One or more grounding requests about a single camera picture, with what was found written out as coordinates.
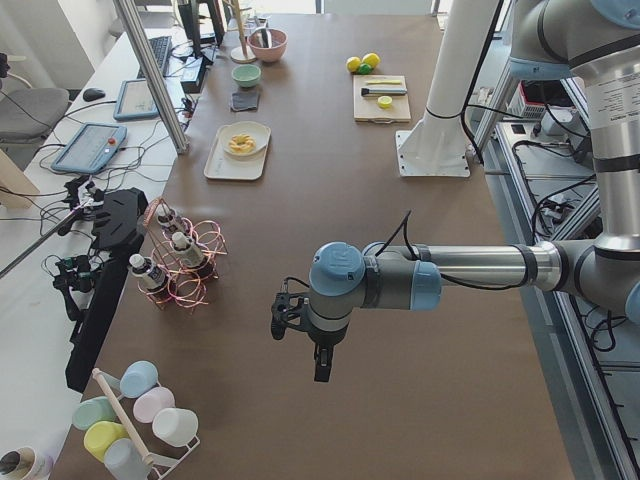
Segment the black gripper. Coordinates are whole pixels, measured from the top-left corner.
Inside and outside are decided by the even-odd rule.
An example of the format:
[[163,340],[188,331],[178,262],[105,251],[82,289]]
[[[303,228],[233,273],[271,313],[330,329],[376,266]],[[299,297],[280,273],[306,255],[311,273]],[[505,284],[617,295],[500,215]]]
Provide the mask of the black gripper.
[[[313,341],[319,340],[319,330],[311,322],[308,292],[277,293],[271,314],[270,330],[274,340],[282,340],[287,329],[304,332]],[[327,383],[332,369],[332,347],[316,344],[314,361],[314,381]]]

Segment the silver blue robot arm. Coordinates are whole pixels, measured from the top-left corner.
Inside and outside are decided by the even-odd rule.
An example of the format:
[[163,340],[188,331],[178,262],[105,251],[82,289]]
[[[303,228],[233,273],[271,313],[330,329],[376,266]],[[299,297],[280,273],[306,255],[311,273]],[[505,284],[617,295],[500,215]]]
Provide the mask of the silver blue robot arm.
[[345,336],[356,308],[430,310],[444,283],[564,291],[639,317],[639,5],[635,1],[520,1],[510,70],[521,80],[577,76],[586,87],[602,233],[533,246],[331,242],[306,289],[279,292],[271,333],[304,332],[319,352]]

